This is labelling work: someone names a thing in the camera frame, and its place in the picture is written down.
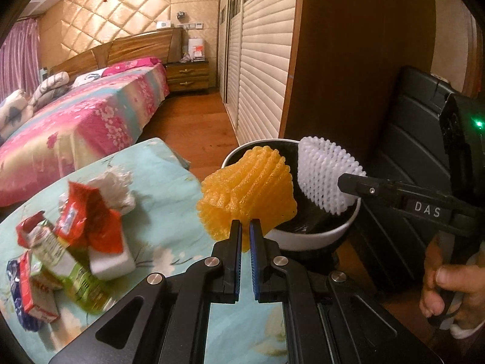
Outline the person's right hand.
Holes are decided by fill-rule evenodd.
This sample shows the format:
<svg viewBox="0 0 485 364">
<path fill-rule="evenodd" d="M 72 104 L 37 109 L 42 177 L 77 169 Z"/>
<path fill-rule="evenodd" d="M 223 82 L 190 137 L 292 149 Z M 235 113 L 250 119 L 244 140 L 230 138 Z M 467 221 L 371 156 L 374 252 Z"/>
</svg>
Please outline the person's right hand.
<svg viewBox="0 0 485 364">
<path fill-rule="evenodd" d="M 439 290 L 464 294 L 451 335 L 458 340 L 475 334 L 484 325 L 484 247 L 465 265 L 444 263 L 440 238 L 435 236 L 426 248 L 423 289 L 419 308 L 426 318 L 441 315 L 445 309 Z"/>
</svg>

